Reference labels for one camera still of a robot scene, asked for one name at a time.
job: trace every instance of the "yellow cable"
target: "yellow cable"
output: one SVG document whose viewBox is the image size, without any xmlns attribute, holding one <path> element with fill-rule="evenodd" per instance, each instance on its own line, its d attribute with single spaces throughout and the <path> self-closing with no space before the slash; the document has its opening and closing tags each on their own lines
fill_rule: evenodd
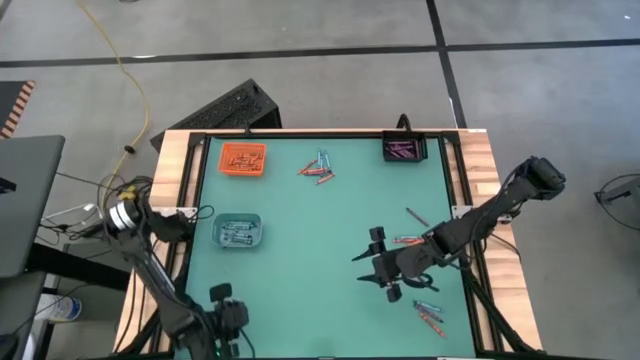
<svg viewBox="0 0 640 360">
<path fill-rule="evenodd" d="M 138 81 L 122 65 L 122 61 L 120 60 L 120 55 L 118 55 L 118 51 L 116 50 L 116 47 L 113 46 L 113 43 L 111 42 L 111 39 L 109 39 L 109 36 L 107 35 L 107 33 L 102 28 L 102 25 L 100 25 L 98 20 L 93 15 L 91 15 L 91 12 L 89 12 L 89 10 L 85 7 L 84 0 L 77 0 L 76 2 L 78 4 L 78 6 L 80 7 L 80 9 L 82 9 L 82 11 L 84 11 L 84 13 L 87 14 L 87 17 L 89 17 L 91 22 L 93 22 L 93 25 L 96 27 L 96 29 L 98 29 L 98 32 L 100 32 L 100 35 L 102 35 L 102 38 L 107 42 L 107 44 L 109 44 L 109 47 L 111 48 L 111 51 L 113 52 L 113 55 L 116 57 L 116 61 L 118 61 L 118 65 L 120 66 L 120 71 L 122 71 L 123 74 L 125 74 L 129 79 L 131 79 L 131 82 L 133 82 L 136 85 L 136 87 L 138 88 L 138 91 L 140 92 L 140 96 L 142 96 L 142 101 L 144 103 L 144 126 L 142 127 L 142 129 L 140 130 L 138 135 L 135 137 L 135 139 L 133 139 L 133 141 L 130 144 L 131 147 L 135 148 L 135 146 L 138 143 L 138 141 L 140 141 L 140 139 L 142 138 L 144 133 L 147 131 L 147 128 L 149 128 L 149 122 L 150 122 L 149 118 L 150 118 L 150 116 L 149 116 L 149 101 L 147 100 L 147 96 L 144 94 L 144 91 L 142 90 L 142 86 L 140 86 Z M 120 158 L 120 160 L 118 161 L 118 164 L 113 169 L 113 172 L 111 173 L 111 177 L 109 179 L 109 182 L 106 185 L 108 188 L 111 187 L 111 184 L 113 183 L 113 180 L 115 179 L 116 175 L 120 171 L 120 168 L 122 167 L 122 164 L 126 160 L 128 154 L 129 153 L 125 151 L 122 154 L 122 157 Z M 102 197 L 102 204 L 99 204 L 100 208 L 102 208 L 103 206 L 106 205 L 106 200 L 107 200 L 106 197 L 107 197 L 107 193 L 105 192 L 104 196 Z"/>
</svg>

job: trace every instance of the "orange tray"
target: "orange tray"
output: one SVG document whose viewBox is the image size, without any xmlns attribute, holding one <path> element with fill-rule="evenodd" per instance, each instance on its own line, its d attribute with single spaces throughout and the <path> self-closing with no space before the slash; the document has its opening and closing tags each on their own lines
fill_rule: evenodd
<svg viewBox="0 0 640 360">
<path fill-rule="evenodd" d="M 267 145 L 257 143 L 224 143 L 218 171 L 227 175 L 262 176 Z"/>
</svg>

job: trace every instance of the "green table surface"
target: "green table surface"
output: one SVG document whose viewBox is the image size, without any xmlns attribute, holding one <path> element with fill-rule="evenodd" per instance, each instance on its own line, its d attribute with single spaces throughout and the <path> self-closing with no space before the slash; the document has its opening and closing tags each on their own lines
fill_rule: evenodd
<svg viewBox="0 0 640 360">
<path fill-rule="evenodd" d="M 191 253 L 186 291 L 206 310 L 209 288 L 230 282 L 234 298 L 246 302 L 245 330 L 258 357 L 472 357 L 473 341 L 462 280 L 453 268 L 429 269 L 440 292 L 402 285 L 389 303 L 384 289 L 356 281 L 372 274 L 370 259 L 351 262 L 370 242 L 368 229 L 384 226 L 387 246 L 398 235 L 450 219 L 450 204 L 437 139 L 427 141 L 420 163 L 385 162 L 379 139 L 256 139 L 267 145 L 262 177 L 218 172 L 221 145 L 211 139 L 200 206 L 216 215 L 262 217 L 262 242 L 252 249 L 221 249 L 212 241 L 214 217 L 200 220 Z M 336 177 L 316 185 L 296 175 L 328 152 Z M 426 300 L 445 309 L 438 336 L 412 307 Z M 250 351 L 239 340 L 241 356 Z M 178 352 L 176 358 L 185 358 Z"/>
</svg>

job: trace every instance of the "concrete floor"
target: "concrete floor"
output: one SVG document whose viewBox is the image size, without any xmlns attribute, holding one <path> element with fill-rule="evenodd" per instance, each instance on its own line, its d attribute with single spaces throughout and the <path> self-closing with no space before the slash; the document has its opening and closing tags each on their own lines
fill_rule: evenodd
<svg viewBox="0 0 640 360">
<path fill-rule="evenodd" d="M 448 44 L 640 37 L 640 4 L 635 1 L 436 4 Z M 127 56 L 435 43 L 422 0 L 89 0 L 87 5 Z M 0 61 L 110 55 L 73 1 L 13 0 L 0 21 Z M 501 175 L 536 154 L 549 157 L 569 181 L 562 196 L 552 203 L 527 204 L 514 223 L 545 349 L 636 359 L 640 236 L 607 218 L 592 193 L 607 179 L 640 168 L 635 141 L 640 130 L 640 47 L 450 56 L 467 123 L 489 129 Z M 401 112 L 416 127 L 454 126 L 436 53 L 139 64 L 128 69 L 151 103 L 149 135 L 247 78 L 254 78 L 279 104 L 289 128 L 384 127 L 394 125 Z M 0 80 L 36 81 L 16 134 L 64 135 L 60 170 L 80 177 L 102 178 L 143 121 L 136 89 L 115 66 L 5 68 Z M 124 173 L 152 175 L 156 159 L 145 144 Z M 48 211 L 94 199 L 90 185 L 58 178 Z M 616 204 L 613 210 L 633 223 L 628 205 Z M 80 247 L 72 249 L 91 254 L 102 248 Z M 117 259 L 105 256 L 100 261 Z M 118 313 L 121 297 L 107 290 L 79 297 L 87 309 L 103 314 L 58 327 L 51 359 L 102 356 L 113 344 L 109 316 Z"/>
</svg>

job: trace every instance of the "teal bin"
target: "teal bin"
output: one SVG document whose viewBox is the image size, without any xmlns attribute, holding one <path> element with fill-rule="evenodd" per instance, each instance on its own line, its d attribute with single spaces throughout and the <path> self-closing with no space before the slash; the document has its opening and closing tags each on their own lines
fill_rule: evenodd
<svg viewBox="0 0 640 360">
<path fill-rule="evenodd" d="M 250 223 L 252 226 L 242 228 L 243 225 L 238 223 Z M 262 241 L 262 219 L 258 214 L 220 214 L 213 221 L 211 238 L 221 248 L 258 246 Z"/>
</svg>

